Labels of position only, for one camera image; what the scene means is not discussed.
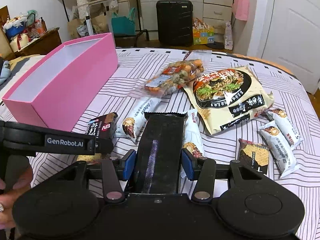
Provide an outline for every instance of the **open pink box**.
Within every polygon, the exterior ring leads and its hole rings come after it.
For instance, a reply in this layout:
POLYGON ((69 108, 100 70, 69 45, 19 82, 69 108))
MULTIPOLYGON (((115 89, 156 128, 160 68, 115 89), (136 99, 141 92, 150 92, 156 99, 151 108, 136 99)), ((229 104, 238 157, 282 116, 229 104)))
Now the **open pink box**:
POLYGON ((2 100, 18 122, 71 131, 117 65, 111 33, 67 41, 30 68, 2 100))

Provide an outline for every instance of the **wooden floor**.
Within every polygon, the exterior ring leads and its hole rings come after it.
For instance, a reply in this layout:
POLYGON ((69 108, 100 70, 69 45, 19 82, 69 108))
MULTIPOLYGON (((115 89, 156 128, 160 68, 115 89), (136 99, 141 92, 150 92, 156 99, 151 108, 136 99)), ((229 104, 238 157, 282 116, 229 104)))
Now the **wooden floor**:
MULTIPOLYGON (((133 38, 116 38, 116 45, 117 47, 132 47, 134 43, 133 38)), ((192 45, 190 47, 182 47, 182 46, 163 46, 160 44, 158 40, 153 41, 146 41, 143 37, 138 39, 137 47, 140 48, 165 48, 165 49, 185 49, 185 50, 194 50, 194 49, 210 49, 206 45, 192 45)), ((233 53, 232 50, 229 49, 211 49, 212 51, 220 51, 226 53, 233 53)), ((320 90, 318 89, 317 92, 312 95, 308 93, 310 101, 312 103, 313 108, 316 111, 318 118, 320 119, 320 90)))

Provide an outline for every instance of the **wooden table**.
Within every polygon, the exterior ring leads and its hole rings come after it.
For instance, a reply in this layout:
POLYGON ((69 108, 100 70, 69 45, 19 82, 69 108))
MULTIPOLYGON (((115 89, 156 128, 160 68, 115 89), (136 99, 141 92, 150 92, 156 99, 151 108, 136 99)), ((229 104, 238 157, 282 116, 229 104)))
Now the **wooden table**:
POLYGON ((29 56, 33 54, 48 54, 50 51, 61 45, 61 39, 58 30, 59 28, 48 30, 38 40, 30 43, 22 50, 15 52, 16 57, 29 56))

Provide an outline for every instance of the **black snack package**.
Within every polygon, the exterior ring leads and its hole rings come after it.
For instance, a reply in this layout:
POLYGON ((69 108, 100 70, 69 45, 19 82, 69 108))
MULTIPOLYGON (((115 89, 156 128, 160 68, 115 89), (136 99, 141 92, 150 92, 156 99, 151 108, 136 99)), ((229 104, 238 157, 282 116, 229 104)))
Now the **black snack package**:
POLYGON ((95 155, 79 155, 77 161, 93 162, 97 159, 105 157, 106 154, 113 150, 112 139, 115 132, 115 123, 117 113, 109 113, 91 119, 88 123, 85 134, 96 137, 96 154, 95 155))
POLYGON ((269 148, 267 145, 239 139, 239 161, 249 165, 263 174, 267 174, 269 164, 269 148))
POLYGON ((145 113, 131 192, 175 194, 179 190, 180 155, 187 114, 145 113))

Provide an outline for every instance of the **human hand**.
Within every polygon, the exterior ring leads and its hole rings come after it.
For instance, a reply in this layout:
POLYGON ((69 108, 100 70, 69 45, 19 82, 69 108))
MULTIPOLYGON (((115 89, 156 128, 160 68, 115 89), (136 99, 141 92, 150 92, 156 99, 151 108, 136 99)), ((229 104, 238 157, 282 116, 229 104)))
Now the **human hand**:
MULTIPOLYGON (((31 166, 19 177, 16 184, 13 185, 12 190, 0 195, 0 204, 2 204, 4 211, 0 212, 0 230, 4 228, 14 228, 15 223, 12 217, 12 207, 14 202, 23 193, 28 191, 33 179, 33 171, 31 166)), ((0 189, 5 189, 5 183, 0 179, 0 189)))

